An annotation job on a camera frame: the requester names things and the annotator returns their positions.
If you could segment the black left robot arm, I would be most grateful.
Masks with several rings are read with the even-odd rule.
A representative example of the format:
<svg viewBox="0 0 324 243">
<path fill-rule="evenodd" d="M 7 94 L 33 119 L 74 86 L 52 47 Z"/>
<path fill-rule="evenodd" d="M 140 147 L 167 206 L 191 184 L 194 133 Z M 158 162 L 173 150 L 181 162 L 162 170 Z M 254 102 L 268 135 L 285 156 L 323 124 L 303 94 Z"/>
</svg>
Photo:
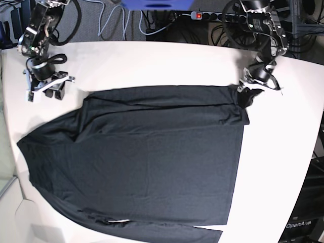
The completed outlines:
<svg viewBox="0 0 324 243">
<path fill-rule="evenodd" d="M 238 5 L 246 15 L 246 28 L 242 31 L 253 35 L 257 51 L 254 62 L 243 69 L 237 86 L 237 100 L 241 108 L 252 105 L 253 99 L 264 91 L 280 91 L 281 87 L 273 75 L 276 58 L 289 50 L 289 41 L 281 25 L 275 6 L 270 1 L 229 1 L 222 11 L 222 26 L 228 40 L 236 48 L 248 50 L 240 45 L 230 32 L 225 15 L 229 8 Z"/>
</svg>

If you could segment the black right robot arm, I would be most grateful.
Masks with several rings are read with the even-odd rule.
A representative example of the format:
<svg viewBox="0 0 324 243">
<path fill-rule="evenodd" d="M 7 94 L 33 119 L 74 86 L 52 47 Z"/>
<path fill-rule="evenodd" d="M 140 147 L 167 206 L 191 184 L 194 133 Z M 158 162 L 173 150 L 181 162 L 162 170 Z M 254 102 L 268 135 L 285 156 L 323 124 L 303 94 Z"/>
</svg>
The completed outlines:
<svg viewBox="0 0 324 243">
<path fill-rule="evenodd" d="M 30 20 L 18 41 L 18 51 L 27 58 L 24 74 L 28 91 L 27 100 L 33 102 L 36 96 L 45 96 L 62 100 L 65 95 L 65 83 L 74 82 L 68 72 L 57 71 L 56 65 L 67 62 L 63 53 L 50 55 L 50 45 L 63 46 L 71 41 L 79 29 L 82 11 L 78 1 L 73 1 L 77 10 L 76 25 L 68 38 L 62 42 L 54 35 L 60 23 L 65 7 L 70 1 L 39 1 L 31 12 Z"/>
</svg>

